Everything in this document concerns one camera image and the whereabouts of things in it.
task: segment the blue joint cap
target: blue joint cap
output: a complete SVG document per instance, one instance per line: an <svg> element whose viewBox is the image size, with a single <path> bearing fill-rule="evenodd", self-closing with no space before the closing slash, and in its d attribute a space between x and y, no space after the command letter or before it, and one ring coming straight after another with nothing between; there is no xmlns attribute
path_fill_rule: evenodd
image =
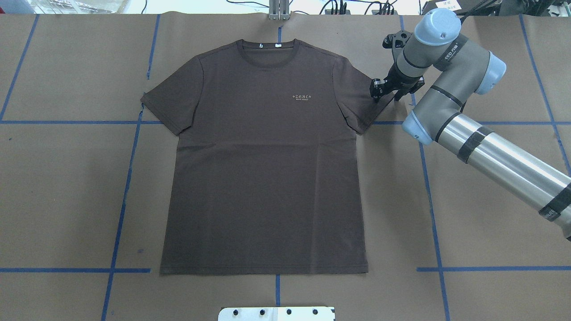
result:
<svg viewBox="0 0 571 321"><path fill-rule="evenodd" d="M429 11L415 27L415 37L428 46L451 43L460 34L462 24L453 11L436 8Z"/></svg>
<svg viewBox="0 0 571 321"><path fill-rule="evenodd" d="M488 69L486 69L486 74L484 79L480 84L480 87L474 91L478 95L483 95L492 90L494 86L500 81L504 76L506 70L505 62L500 58L494 56L490 51L490 62L488 63Z"/></svg>
<svg viewBox="0 0 571 321"><path fill-rule="evenodd" d="M416 118L414 110L411 111L411 113L408 114L407 118L403 121L403 129L423 145L432 143L432 138L430 138L430 135L428 135L427 131L420 124L419 119Z"/></svg>

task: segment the dark gray shirt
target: dark gray shirt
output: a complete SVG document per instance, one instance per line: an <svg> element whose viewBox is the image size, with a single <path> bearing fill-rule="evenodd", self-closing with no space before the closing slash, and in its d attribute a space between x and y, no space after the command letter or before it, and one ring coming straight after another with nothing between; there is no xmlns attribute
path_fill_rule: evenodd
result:
<svg viewBox="0 0 571 321"><path fill-rule="evenodd" d="M368 271L362 134L392 99L342 56L239 40L141 101L179 136L162 274Z"/></svg>

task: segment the black band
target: black band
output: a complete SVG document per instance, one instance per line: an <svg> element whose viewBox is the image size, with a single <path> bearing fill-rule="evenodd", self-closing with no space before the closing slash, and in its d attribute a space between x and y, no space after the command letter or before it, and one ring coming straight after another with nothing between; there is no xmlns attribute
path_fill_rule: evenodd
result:
<svg viewBox="0 0 571 321"><path fill-rule="evenodd" d="M450 116L450 118L448 118L444 124L442 125L442 127L440 127L440 129L438 130L438 133L436 134L436 138L434 139L435 142L438 142L438 139L440 138L440 134L442 134L442 132L444 131L444 128L446 126L448 126L448 124L450 124L450 122L458 115L460 115L461 113L455 113L452 116Z"/></svg>
<svg viewBox="0 0 571 321"><path fill-rule="evenodd" d="M446 97L450 98L450 100L452 100L452 101L455 102L460 108L462 108L463 103L462 103L458 98L456 98L454 95L452 95L451 93L449 93L449 92L447 92L446 90L444 90L444 89L442 89L442 88L440 88L440 87L438 87L438 86L435 86L435 85L432 85L432 86L431 86L431 89L434 89L434 90L438 91L439 93L441 93L442 95L445 95Z"/></svg>
<svg viewBox="0 0 571 321"><path fill-rule="evenodd" d="M464 163L468 164L468 158L470 158L472 152L482 143L486 136L493 132L493 130L487 128L486 126L478 128L478 130L473 132L472 135L470 135L470 137L468 137L466 142L462 145L458 151L458 158Z"/></svg>
<svg viewBox="0 0 571 321"><path fill-rule="evenodd" d="M412 63L410 60L408 60L407 56L404 54L404 50L403 50L403 58L404 58L404 60L407 62L407 64L409 64L409 65L413 66L414 68L418 68L418 69L426 69L426 68L430 67L430 66L421 67L421 66L417 66L417 65L415 65L415 64L414 64L414 63Z"/></svg>
<svg viewBox="0 0 571 321"><path fill-rule="evenodd" d="M544 208L539 210L539 214L546 220L553 222L561 212L571 204L571 183L555 196Z"/></svg>
<svg viewBox="0 0 571 321"><path fill-rule="evenodd" d="M438 58L434 67L440 71L444 71L452 64L452 59L460 52L462 47L468 42L468 37L463 34L459 34L456 39L454 39L450 46L444 51L444 54Z"/></svg>

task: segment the white tag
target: white tag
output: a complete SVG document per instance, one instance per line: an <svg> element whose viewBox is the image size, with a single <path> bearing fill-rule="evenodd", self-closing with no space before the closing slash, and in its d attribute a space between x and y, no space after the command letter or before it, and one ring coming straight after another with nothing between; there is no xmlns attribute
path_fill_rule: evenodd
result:
<svg viewBox="0 0 571 321"><path fill-rule="evenodd" d="M439 8L446 8L452 11L462 9L462 7L458 4L458 1L456 0L439 1L436 2L436 6Z"/></svg>

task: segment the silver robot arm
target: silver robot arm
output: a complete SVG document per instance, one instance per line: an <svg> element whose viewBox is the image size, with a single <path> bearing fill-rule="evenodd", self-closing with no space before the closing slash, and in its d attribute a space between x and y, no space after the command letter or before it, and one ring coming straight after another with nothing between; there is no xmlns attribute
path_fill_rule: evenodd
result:
<svg viewBox="0 0 571 321"><path fill-rule="evenodd" d="M395 62L384 80L373 79L371 96L379 99L398 90L398 100L414 93L434 65L442 74L403 129L425 145L441 144L559 225L571 241L571 178L460 112L472 93L489 92L506 70L503 61L460 34L460 28L454 12L434 9L413 34L402 30L387 36L383 46L392 48Z"/></svg>

